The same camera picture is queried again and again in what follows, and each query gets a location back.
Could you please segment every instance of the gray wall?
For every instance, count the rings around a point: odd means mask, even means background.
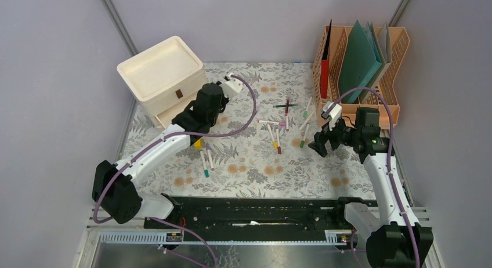
[[[0,0],[0,16],[0,267],[70,267],[129,112],[129,54],[100,0]]]
[[[490,267],[492,0],[412,0],[396,144],[447,268]]]
[[[139,50],[178,35],[202,61],[312,62],[323,25],[389,21],[400,0],[113,0]]]

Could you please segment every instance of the black cable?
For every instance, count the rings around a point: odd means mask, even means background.
[[[342,116],[342,118],[344,118],[344,117],[348,118],[348,119],[349,119],[350,124],[351,124],[351,125],[355,128],[355,124],[354,124],[354,123],[352,123],[352,119],[350,119],[350,117],[348,117],[347,115]]]

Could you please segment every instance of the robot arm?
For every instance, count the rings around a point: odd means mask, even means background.
[[[372,267],[415,267],[415,256],[410,235],[397,204],[400,198],[414,232],[420,265],[432,245],[431,228],[421,227],[414,215],[401,184],[397,184],[397,193],[392,189],[386,158],[388,156],[389,139],[379,137],[379,111],[374,108],[360,107],[357,109],[355,128],[345,125],[341,117],[340,105],[335,105],[327,115],[325,112],[332,103],[323,108],[322,117],[326,123],[321,132],[317,132],[309,147],[322,157],[326,157],[325,144],[329,141],[333,150],[340,144],[353,147],[358,153],[371,179],[379,208],[379,219],[367,208],[366,204],[352,202],[345,205],[345,220],[352,224],[358,232],[362,243],[366,244],[367,259]],[[395,156],[391,156],[392,173],[398,178]]]
[[[243,84],[225,77],[226,82],[205,84],[197,93],[197,98],[179,113],[172,124],[149,144],[128,158],[114,165],[101,162],[96,168],[92,189],[92,199],[97,201],[109,180],[125,166],[126,169],[114,181],[101,203],[102,208],[122,224],[134,217],[157,217],[165,219],[173,210],[173,204],[163,196],[137,191],[145,178],[169,157],[193,145],[201,136],[176,135],[176,132],[208,133],[214,126],[219,113],[224,112],[229,100],[239,94]]]

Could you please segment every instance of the floral tablecloth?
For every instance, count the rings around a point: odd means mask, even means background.
[[[313,95],[311,64],[307,63],[205,63],[209,81],[222,80],[232,71],[251,84],[258,101],[256,119],[283,121],[289,96],[299,107],[289,110],[290,130],[280,127],[282,154],[274,149],[267,127],[253,122],[245,131],[227,138],[202,138],[210,144],[214,171],[204,175],[200,153],[193,146],[158,167],[141,185],[148,193],[216,197],[338,198],[354,196],[374,199],[364,167],[351,148],[341,146],[321,158],[307,143],[319,130],[315,118],[309,122],[306,145],[299,148],[305,120],[303,113]],[[211,133],[240,128],[252,111],[251,95],[244,88],[232,98]],[[138,106],[122,153],[127,157],[160,133]]]

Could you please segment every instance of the pen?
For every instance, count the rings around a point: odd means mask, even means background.
[[[266,124],[266,127],[268,129],[268,132],[270,133],[270,136],[272,137],[273,147],[276,149],[277,148],[277,142],[275,141],[275,137],[273,137],[272,127],[270,127],[270,124]]]
[[[306,126],[306,130],[304,131],[304,136],[302,137],[302,141],[301,141],[301,148],[304,147],[304,143],[306,142],[306,135],[308,135],[308,131],[309,131],[309,124]]]
[[[210,169],[215,170],[214,162],[212,161],[212,150],[210,150],[210,145],[208,143],[205,145],[207,147],[208,162],[210,163]]]
[[[313,96],[309,97],[309,101],[307,103],[306,110],[304,111],[304,115],[303,115],[304,118],[306,118],[308,116],[308,109],[309,109],[309,106],[311,106],[311,100],[312,99],[313,99]]]
[[[280,148],[280,134],[278,127],[275,129],[275,132],[277,133],[277,152],[279,154],[282,154],[282,149]]]
[[[285,105],[285,127],[286,131],[289,131],[289,100],[290,98],[287,97],[287,104]]]
[[[302,128],[304,128],[304,126],[306,126],[306,124],[309,122],[311,117],[314,115],[314,112],[315,111],[313,111],[311,114],[309,114],[309,116],[306,118],[306,120],[304,120],[304,123],[299,127],[299,131],[302,131]]]
[[[272,124],[272,125],[277,125],[277,126],[285,126],[285,122],[274,122],[274,121],[258,120],[258,123]]]
[[[296,107],[298,106],[298,104],[289,104],[290,107]],[[276,104],[275,106],[273,107],[287,107],[286,104]]]
[[[203,163],[203,170],[205,171],[205,177],[208,178],[208,170],[207,163],[205,163],[205,154],[203,154],[203,150],[200,150],[201,162]]]

